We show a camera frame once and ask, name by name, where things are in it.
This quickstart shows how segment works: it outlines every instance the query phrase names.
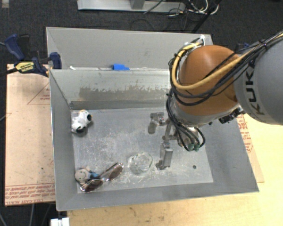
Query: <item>clear glass cup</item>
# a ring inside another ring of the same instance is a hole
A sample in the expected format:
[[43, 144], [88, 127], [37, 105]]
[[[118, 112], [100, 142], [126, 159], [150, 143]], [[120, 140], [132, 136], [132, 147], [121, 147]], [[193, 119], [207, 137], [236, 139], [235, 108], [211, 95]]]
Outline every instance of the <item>clear glass cup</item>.
[[140, 152], [129, 158], [128, 165], [132, 173], [142, 176], [150, 169], [152, 162], [153, 158], [149, 153]]

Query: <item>black carpet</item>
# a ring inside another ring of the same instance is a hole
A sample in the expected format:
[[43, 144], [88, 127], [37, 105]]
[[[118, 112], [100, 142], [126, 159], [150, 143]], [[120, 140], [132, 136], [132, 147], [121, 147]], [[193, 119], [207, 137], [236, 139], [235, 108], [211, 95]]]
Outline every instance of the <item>black carpet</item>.
[[[197, 15], [168, 18], [156, 13], [112, 11], [77, 11], [77, 0], [9, 0], [9, 8], [2, 8], [0, 0], [0, 41], [9, 35], [29, 34], [32, 50], [46, 56], [47, 26], [97, 28], [113, 30], [165, 31], [189, 33], [199, 20]], [[283, 29], [283, 0], [223, 0], [220, 10], [199, 29], [211, 34], [214, 44], [234, 49], [237, 42], [252, 44]], [[0, 72], [16, 59], [0, 45]], [[6, 78], [0, 78], [0, 118], [6, 112]], [[5, 120], [0, 122], [0, 211], [8, 226], [26, 226], [31, 206], [3, 206], [4, 194]], [[33, 225], [40, 225], [47, 204], [37, 204]], [[51, 207], [48, 218], [58, 216]]]

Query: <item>yellow cable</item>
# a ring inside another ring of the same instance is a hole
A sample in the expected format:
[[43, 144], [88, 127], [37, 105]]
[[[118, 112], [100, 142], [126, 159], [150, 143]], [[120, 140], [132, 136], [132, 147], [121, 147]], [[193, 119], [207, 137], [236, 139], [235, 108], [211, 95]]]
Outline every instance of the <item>yellow cable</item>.
[[216, 72], [212, 73], [210, 76], [204, 78], [203, 80], [195, 83], [195, 84], [192, 84], [192, 85], [181, 85], [179, 83], [177, 83], [176, 81], [176, 76], [175, 76], [175, 72], [176, 72], [176, 69], [177, 69], [177, 66], [178, 66], [178, 62], [179, 62], [179, 58], [181, 57], [181, 55], [185, 52], [185, 50], [188, 50], [188, 49], [191, 49], [195, 46], [198, 46], [200, 45], [200, 43], [195, 43], [195, 44], [191, 44], [191, 45], [188, 45], [186, 47], [184, 47], [179, 53], [178, 53], [178, 56], [176, 57], [174, 63], [173, 63], [173, 67], [172, 67], [172, 71], [171, 71], [171, 75], [172, 75], [172, 82], [174, 84], [174, 86], [178, 89], [183, 89], [183, 90], [190, 90], [190, 89], [195, 89], [205, 83], [208, 83], [210, 80], [212, 80], [213, 78], [219, 76], [220, 74], [222, 74], [224, 71], [226, 70], [229, 70], [229, 69], [232, 69], [236, 64], [238, 64], [247, 54], [249, 54], [250, 52], [252, 52], [254, 49], [256, 49], [256, 47], [254, 47], [253, 49], [251, 49], [250, 51], [248, 51], [247, 53], [243, 54], [241, 57], [233, 60], [232, 62], [228, 63], [226, 66], [222, 67], [221, 69], [217, 70]]

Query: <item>gray metal tray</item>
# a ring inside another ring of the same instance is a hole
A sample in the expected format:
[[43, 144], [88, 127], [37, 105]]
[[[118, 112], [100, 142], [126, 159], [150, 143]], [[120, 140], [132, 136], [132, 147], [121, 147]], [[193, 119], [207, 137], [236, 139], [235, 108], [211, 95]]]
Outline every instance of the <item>gray metal tray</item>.
[[[47, 28], [48, 53], [61, 55], [63, 69], [50, 72], [52, 139], [57, 210], [162, 202], [258, 191], [236, 121], [202, 127], [206, 145], [187, 152], [176, 143], [170, 168], [153, 165], [145, 177], [127, 167], [131, 153], [159, 157], [163, 127], [147, 134], [151, 112], [165, 112], [167, 63], [197, 34]], [[206, 43], [212, 44], [209, 35]], [[130, 71], [111, 71], [112, 64]], [[93, 114], [84, 137], [71, 133], [71, 114]], [[101, 172], [113, 162], [123, 173], [92, 193], [82, 193], [75, 170], [89, 165]]]
[[[165, 70], [51, 70], [58, 210], [258, 190], [235, 121], [226, 125], [216, 121], [211, 126], [204, 126], [202, 131], [207, 143], [199, 152], [187, 152], [172, 143], [174, 156], [171, 167], [166, 170], [158, 171], [152, 167], [143, 178], [130, 172], [127, 159], [134, 152], [147, 151], [155, 162], [158, 161], [164, 128], [158, 128], [155, 135], [149, 135], [147, 126], [150, 113], [165, 111], [168, 77], [168, 71]], [[105, 90], [97, 87], [103, 84]], [[93, 114], [93, 124], [83, 137], [70, 131], [71, 113], [80, 109], [87, 109]], [[114, 162], [125, 165], [118, 178], [89, 194], [78, 189], [75, 169], [89, 165], [95, 172], [101, 172]]]

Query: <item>sunglasses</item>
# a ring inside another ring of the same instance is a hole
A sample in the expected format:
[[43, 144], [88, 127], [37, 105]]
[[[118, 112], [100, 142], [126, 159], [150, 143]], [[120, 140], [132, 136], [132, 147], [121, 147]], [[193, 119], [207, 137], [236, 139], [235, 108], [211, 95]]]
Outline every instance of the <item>sunglasses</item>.
[[103, 185], [104, 182], [112, 181], [123, 171], [124, 165], [122, 163], [115, 163], [110, 168], [102, 172], [99, 176], [100, 179], [90, 179], [81, 186], [81, 190], [85, 193], [94, 191]]

